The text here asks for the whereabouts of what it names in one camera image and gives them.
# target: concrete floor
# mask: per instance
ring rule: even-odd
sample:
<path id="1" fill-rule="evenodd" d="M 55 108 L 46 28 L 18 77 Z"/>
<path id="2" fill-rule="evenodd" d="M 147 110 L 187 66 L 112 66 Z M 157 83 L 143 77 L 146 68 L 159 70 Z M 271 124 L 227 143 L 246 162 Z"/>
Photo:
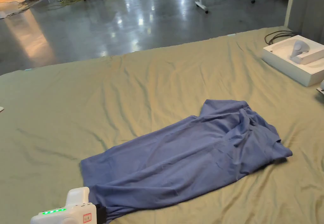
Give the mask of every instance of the concrete floor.
<path id="1" fill-rule="evenodd" d="M 179 45 L 284 24 L 288 0 L 46 2 L 0 20 L 0 75 L 39 66 Z"/>

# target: crumpled fabric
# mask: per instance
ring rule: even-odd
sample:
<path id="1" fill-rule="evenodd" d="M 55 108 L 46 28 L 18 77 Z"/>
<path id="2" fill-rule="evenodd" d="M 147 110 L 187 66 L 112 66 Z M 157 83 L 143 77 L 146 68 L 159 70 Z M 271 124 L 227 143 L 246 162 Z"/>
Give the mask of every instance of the crumpled fabric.
<path id="1" fill-rule="evenodd" d="M 81 161 L 89 201 L 107 222 L 198 197 L 292 156 L 245 101 L 206 100 L 200 115 Z"/>

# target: white box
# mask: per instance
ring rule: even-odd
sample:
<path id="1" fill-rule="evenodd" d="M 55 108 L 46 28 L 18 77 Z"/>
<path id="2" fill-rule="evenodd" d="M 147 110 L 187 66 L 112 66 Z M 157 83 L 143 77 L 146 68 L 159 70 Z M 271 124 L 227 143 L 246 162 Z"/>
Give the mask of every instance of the white box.
<path id="1" fill-rule="evenodd" d="M 312 53 L 312 51 L 321 53 L 324 50 L 324 45 L 297 35 L 263 48 L 262 60 L 304 86 L 308 87 L 320 83 L 324 79 L 324 58 L 306 65 L 293 62 L 290 56 L 296 40 L 302 40 L 309 45 L 310 51 L 308 53 Z"/>

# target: sticker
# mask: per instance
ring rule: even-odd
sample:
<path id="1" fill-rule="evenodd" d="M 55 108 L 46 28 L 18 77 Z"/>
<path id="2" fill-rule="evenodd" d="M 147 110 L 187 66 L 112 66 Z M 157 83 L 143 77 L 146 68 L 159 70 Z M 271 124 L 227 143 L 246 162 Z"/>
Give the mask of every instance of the sticker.
<path id="1" fill-rule="evenodd" d="M 83 215 L 83 223 L 91 221 L 91 213 Z"/>

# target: gray wall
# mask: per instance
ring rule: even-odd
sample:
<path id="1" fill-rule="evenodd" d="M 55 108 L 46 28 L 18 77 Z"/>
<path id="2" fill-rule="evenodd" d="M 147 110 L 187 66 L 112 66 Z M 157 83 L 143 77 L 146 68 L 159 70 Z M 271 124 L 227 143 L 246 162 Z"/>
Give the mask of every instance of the gray wall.
<path id="1" fill-rule="evenodd" d="M 287 27 L 324 44 L 324 0 L 292 0 Z"/>

